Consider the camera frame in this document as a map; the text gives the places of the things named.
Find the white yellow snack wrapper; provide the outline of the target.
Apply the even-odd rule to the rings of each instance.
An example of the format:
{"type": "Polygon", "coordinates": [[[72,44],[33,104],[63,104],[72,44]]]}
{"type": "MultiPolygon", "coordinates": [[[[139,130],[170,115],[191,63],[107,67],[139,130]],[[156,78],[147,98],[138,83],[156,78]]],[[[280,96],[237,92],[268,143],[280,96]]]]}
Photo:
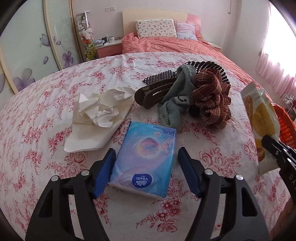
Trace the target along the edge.
{"type": "Polygon", "coordinates": [[[275,157],[263,147],[262,138],[267,135],[278,141],[280,138],[280,124],[266,91],[257,89],[254,82],[249,83],[241,91],[241,97],[255,139],[259,174],[263,175],[277,169],[278,165],[275,157]]]}

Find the brown plaid scrunchie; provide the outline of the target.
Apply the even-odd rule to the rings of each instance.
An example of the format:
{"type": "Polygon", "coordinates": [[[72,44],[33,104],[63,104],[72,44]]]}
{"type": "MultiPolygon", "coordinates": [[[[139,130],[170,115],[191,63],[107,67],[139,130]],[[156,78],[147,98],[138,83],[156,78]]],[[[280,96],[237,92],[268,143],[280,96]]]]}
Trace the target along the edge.
{"type": "Polygon", "coordinates": [[[219,70],[206,68],[197,74],[194,86],[190,116],[201,119],[208,128],[224,129],[231,119],[230,84],[222,81],[219,70]]]}

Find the blue tissue pack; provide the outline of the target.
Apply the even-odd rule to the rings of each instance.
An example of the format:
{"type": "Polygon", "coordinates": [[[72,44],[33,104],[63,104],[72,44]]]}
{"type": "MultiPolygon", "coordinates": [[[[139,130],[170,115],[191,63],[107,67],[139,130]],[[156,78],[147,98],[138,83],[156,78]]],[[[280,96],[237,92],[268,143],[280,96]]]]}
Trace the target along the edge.
{"type": "Polygon", "coordinates": [[[166,197],[177,130],[132,121],[116,157],[109,185],[151,197],[166,197]]]}

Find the white tissue paper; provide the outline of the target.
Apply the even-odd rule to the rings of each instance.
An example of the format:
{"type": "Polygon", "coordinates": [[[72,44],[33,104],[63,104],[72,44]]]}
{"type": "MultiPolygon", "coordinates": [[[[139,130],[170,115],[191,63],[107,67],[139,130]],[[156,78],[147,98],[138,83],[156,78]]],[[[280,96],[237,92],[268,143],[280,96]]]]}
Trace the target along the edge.
{"type": "Polygon", "coordinates": [[[64,151],[68,153],[102,149],[125,120],[136,90],[122,86],[102,94],[79,94],[72,117],[72,133],[64,151]]]}

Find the grey green smiley sock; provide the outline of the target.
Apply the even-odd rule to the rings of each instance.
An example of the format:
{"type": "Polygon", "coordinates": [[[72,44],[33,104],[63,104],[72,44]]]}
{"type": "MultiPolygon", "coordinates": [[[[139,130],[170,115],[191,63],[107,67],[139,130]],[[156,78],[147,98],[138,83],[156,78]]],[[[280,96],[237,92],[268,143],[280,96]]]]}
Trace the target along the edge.
{"type": "Polygon", "coordinates": [[[192,102],[192,93],[196,89],[195,72],[191,73],[190,65],[181,65],[177,71],[177,80],[158,104],[159,117],[161,124],[180,131],[183,126],[182,114],[192,102]]]}

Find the brown hair claw clip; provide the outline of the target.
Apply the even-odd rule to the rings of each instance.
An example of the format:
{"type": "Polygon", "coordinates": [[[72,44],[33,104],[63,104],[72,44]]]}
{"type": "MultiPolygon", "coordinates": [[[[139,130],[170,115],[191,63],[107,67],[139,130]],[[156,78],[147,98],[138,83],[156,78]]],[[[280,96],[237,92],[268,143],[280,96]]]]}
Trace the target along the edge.
{"type": "Polygon", "coordinates": [[[152,108],[162,101],[176,80],[176,77],[169,78],[138,89],[134,94],[136,103],[145,109],[152,108]]]}

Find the pink floral tablecloth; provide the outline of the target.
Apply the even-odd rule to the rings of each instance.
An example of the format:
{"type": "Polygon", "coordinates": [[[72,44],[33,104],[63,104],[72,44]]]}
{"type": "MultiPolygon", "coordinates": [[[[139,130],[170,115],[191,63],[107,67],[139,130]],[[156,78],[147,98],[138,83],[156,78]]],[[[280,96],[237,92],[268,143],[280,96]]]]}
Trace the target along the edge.
{"type": "MultiPolygon", "coordinates": [[[[1,210],[21,237],[47,182],[53,175],[76,176],[116,151],[131,121],[159,124],[157,106],[146,110],[134,103],[126,119],[103,149],[67,153],[72,113],[79,94],[103,93],[130,85],[141,88],[147,76],[175,70],[187,61],[214,61],[231,82],[231,120],[224,130],[206,128],[189,114],[176,138],[176,152],[184,146],[191,157],[233,177],[243,175],[257,199],[268,229],[275,225],[290,194],[278,174],[258,175],[256,146],[240,91],[254,81],[221,53],[136,53],[106,57],[53,73],[9,99],[1,109],[1,210]]],[[[177,160],[166,198],[107,187],[95,206],[110,240],[184,240],[200,200],[189,190],[177,160]]]]}

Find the pink window curtain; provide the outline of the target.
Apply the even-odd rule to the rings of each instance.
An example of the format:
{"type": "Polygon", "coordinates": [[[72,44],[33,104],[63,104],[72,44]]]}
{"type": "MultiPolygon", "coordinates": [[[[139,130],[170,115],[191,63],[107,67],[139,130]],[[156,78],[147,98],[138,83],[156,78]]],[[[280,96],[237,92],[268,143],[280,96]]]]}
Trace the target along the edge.
{"type": "Polygon", "coordinates": [[[255,70],[279,96],[295,96],[295,33],[271,3],[266,36],[255,70]]]}

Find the pink nightstand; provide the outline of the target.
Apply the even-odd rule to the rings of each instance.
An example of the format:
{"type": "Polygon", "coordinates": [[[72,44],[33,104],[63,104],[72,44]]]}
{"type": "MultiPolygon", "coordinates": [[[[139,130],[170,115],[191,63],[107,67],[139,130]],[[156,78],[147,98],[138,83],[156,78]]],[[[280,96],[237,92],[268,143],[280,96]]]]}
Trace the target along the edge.
{"type": "Polygon", "coordinates": [[[216,45],[216,44],[214,44],[212,42],[208,42],[208,44],[211,45],[213,48],[215,48],[218,51],[221,51],[221,49],[222,49],[219,45],[216,45]]]}
{"type": "Polygon", "coordinates": [[[122,45],[121,40],[114,40],[113,42],[108,43],[96,48],[98,58],[104,58],[109,56],[116,56],[122,54],[122,45]]]}

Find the floral white pillow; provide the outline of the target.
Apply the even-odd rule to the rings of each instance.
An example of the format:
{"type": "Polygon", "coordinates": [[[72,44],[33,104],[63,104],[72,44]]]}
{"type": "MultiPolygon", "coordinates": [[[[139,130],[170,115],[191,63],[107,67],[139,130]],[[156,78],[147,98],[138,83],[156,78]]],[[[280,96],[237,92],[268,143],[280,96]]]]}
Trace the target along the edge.
{"type": "Polygon", "coordinates": [[[151,37],[176,38],[176,29],[173,19],[149,19],[135,21],[137,36],[140,39],[151,37]]]}

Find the left pink nightstand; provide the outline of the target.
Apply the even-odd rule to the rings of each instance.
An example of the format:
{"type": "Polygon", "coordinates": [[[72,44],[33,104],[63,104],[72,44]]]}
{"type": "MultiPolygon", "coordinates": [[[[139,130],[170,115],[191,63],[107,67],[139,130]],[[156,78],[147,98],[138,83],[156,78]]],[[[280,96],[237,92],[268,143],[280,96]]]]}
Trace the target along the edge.
{"type": "Polygon", "coordinates": [[[104,58],[109,56],[116,56],[122,54],[122,45],[121,40],[114,40],[113,42],[108,43],[96,48],[98,58],[104,58]]]}

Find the white mug on nightstand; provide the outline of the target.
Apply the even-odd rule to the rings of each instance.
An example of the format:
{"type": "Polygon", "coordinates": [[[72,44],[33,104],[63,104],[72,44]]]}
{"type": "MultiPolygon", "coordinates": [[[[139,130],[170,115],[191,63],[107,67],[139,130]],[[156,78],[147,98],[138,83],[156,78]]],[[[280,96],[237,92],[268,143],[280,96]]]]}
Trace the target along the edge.
{"type": "Polygon", "coordinates": [[[110,42],[114,42],[115,38],[114,38],[114,36],[109,36],[109,37],[107,38],[107,40],[108,40],[108,42],[110,43],[110,42]]]}

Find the bed with salmon duvet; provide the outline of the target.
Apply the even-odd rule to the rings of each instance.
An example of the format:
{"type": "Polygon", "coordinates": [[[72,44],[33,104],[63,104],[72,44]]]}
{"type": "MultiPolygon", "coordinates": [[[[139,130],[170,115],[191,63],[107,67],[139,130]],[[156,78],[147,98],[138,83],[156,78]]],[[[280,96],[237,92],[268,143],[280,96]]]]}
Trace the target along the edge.
{"type": "Polygon", "coordinates": [[[224,69],[230,70],[238,80],[248,85],[254,82],[256,87],[262,89],[255,80],[238,65],[228,59],[212,45],[203,40],[186,40],[170,37],[151,37],[139,39],[134,33],[130,33],[121,40],[123,54],[143,52],[176,52],[190,53],[213,57],[224,69]]]}

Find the clear tube of plush toys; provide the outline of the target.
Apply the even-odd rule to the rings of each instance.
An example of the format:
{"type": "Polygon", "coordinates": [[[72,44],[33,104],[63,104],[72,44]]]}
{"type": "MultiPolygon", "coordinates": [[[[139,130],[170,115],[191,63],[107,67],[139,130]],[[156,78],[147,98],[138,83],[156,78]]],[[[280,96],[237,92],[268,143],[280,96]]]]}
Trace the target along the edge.
{"type": "Polygon", "coordinates": [[[85,61],[87,61],[86,56],[84,54],[86,49],[86,44],[89,44],[89,43],[94,44],[93,30],[90,25],[89,13],[90,13],[89,11],[85,11],[75,16],[75,24],[76,24],[76,30],[78,33],[78,40],[79,40],[80,48],[83,54],[83,59],[85,61]]]}

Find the wall power socket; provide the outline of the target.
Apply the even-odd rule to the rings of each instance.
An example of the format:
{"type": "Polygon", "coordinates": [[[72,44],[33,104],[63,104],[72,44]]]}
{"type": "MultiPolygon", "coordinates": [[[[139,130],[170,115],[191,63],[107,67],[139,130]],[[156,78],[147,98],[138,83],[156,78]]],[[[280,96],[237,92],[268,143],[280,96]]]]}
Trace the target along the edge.
{"type": "Polygon", "coordinates": [[[116,7],[114,7],[114,6],[111,6],[111,7],[105,8],[105,11],[106,11],[106,12],[115,11],[115,10],[116,10],[116,7]]]}

